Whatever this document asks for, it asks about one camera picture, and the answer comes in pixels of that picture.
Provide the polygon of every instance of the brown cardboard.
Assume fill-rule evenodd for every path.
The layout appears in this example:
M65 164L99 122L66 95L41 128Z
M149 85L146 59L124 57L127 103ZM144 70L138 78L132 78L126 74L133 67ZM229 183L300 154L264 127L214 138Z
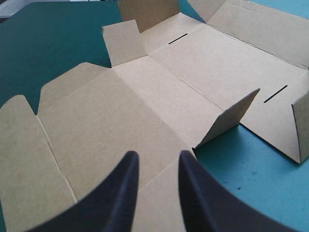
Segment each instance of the brown cardboard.
M203 138L200 144L197 145L197 147L202 146L218 135L238 125L259 91L260 89L253 91L239 102L225 110L222 114L220 114L206 136Z
M301 161L309 156L309 93L292 104Z
M105 70L108 68L82 63L47 83L41 89L39 112L88 83Z
M135 20L104 26L102 34L112 66L146 55Z
M78 200L128 150L140 155L142 188L187 147L113 70L51 104L39 117Z
M178 197L178 158L139 191L132 231L185 232Z
M309 20L244 0L227 0L208 24L295 65L309 67Z
M291 104L309 90L308 72L297 77L283 91L263 103L241 123L278 150L300 163L298 138Z
M147 54L168 45L173 40L204 25L200 21L178 13L144 31L141 35Z
M178 0L121 0L118 6L122 20L135 19L140 32L180 12Z
M190 147L200 142L222 112L149 56L112 69Z
M307 72L208 25L150 56L223 110L260 88L251 111Z
M7 231L39 225L74 204L24 96L0 109L0 199Z
M225 0L187 0L202 19L207 22Z

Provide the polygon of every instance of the cardboard tab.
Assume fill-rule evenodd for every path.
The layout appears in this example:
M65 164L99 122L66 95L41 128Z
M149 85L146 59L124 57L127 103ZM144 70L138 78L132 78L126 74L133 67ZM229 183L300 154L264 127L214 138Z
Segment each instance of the cardboard tab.
M225 0L187 0L206 22L216 13Z
M108 68L85 62L47 83L41 89L39 112L69 95L106 70Z
M123 21L135 19L140 32L180 12L178 0L121 0Z
M292 104L299 144L300 161L309 156L309 92Z
M135 20L104 26L102 34L112 66L146 55Z
M309 67L309 20L244 0L227 0L208 24L295 65Z
M260 89L253 91L239 102L231 106L229 109L225 110L221 115L219 115L211 129L203 138L202 142L200 142L196 148L238 125L259 91Z
M7 231L27 231L74 204L24 96L0 109L0 199Z

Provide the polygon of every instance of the cardboard side wall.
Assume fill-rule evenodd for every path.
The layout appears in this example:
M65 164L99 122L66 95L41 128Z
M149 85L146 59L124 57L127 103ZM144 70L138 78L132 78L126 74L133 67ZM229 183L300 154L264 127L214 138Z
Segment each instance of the cardboard side wall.
M180 12L178 0L122 0L118 6L122 20L135 19L140 32Z
M309 92L292 104L301 161L309 156Z
M244 0L227 0L208 24L297 66L309 67L309 20Z

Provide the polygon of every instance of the crease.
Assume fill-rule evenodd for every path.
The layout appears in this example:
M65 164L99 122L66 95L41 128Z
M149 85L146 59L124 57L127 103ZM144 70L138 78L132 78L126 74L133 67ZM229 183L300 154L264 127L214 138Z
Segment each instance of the crease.
M176 73L174 73L171 69L169 69L167 66L165 66L163 63L161 63L159 60L157 60L156 58L151 57L154 61L156 61L158 64L160 64L161 66L163 66L165 69L167 69L168 71L170 71L172 74L174 74L180 81L182 81L184 84L186 84L187 86L189 86L191 89L193 89L196 93L198 93L199 95L201 95L203 98L205 98L206 100L208 100L210 103L216 105L219 109L221 109L222 111L224 111L224 109L222 109L218 104L216 104L215 102L211 101L209 98L207 98L204 93L195 85L193 84L189 84L186 81L184 81L180 76L178 76Z
M242 1L247 2L247 3L253 3L253 2L250 2L250 1L247 1L247 0L242 0ZM236 6L236 7L239 7L239 8L242 8L242 9L246 9L246 10L248 10L248 11L252 11L252 12L261 14L261 15L265 15L265 16L268 16L268 17L272 17L271 15L268 15L268 14L265 14L265 13L262 13L262 12L259 12L259 11L255 11L255 10L249 9L249 8L247 8L247 7L245 7L245 6L239 6L239 5L233 4L233 3L228 2L228 1L226 1L226 3L227 3L227 4L230 4L230 5L233 5L233 6Z
M72 188L72 185L70 184L69 180L66 178L66 176L64 175L64 173L62 172L62 170L61 170L61 168L60 168L60 166L59 166L59 163L58 163L58 161L57 161L57 159L56 159L56 157L55 157L54 150L53 150L53 146L52 146L51 140L50 140L50 138L49 138L49 136L48 136L48 134L47 134L47 131L46 131L45 127L44 127L44 124L43 124L43 122L41 121L41 119L40 119L40 117L39 117L38 115L36 115L36 118L37 118L37 120L38 120L38 122L39 122L39 124L40 124L40 126L41 126L41 128L42 128L42 130L43 130L43 132L44 132L44 135L45 135L45 137L46 137L46 140L47 140L47 143L48 143L48 147L49 147L49 150L50 150L50 152L51 152L51 154L52 154L53 160L54 160L54 162L56 163L56 166L57 166L58 170L60 171L62 178L63 178L63 179L65 180L65 182L66 182L66 185L67 185L67 187L68 187L68 189L69 189L69 192L70 192L70 194L71 194L71 196L72 196L72 198L73 198L74 203L77 203L78 201L77 201L76 195L75 195L75 193L74 193L74 190L73 190L73 188Z

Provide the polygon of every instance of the cardboard panel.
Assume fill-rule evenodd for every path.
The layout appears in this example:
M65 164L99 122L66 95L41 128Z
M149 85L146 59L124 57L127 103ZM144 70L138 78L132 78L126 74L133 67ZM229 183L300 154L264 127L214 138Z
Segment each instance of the cardboard panel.
M178 159L139 191L132 231L185 232L178 196Z
M187 0L206 22L216 13L225 0Z
M112 66L146 55L135 20L102 27Z
M128 150L140 155L142 188L187 147L113 70L40 111L39 117L77 199Z
M211 129L197 147L202 146L211 139L238 125L259 91L260 89L253 91L219 115Z
M118 6L122 20L135 19L140 32L180 11L178 0L121 0Z
M41 89L39 111L46 109L52 103L58 102L77 88L102 74L105 70L108 70L108 68L90 63L81 63L74 69L47 83Z
M113 69L190 147L201 141L222 112L151 57Z
M309 156L309 93L292 104L301 161Z
M306 73L287 88L263 103L241 123L278 150L300 163L298 138L291 104L309 90L309 74Z
M208 25L150 56L224 110L261 88L251 111L307 72Z
M74 204L24 96L0 109L0 199L7 231L28 230Z
M208 24L298 66L309 66L307 19L243 0L227 0Z
M200 27L203 23L178 13L141 34L147 54Z

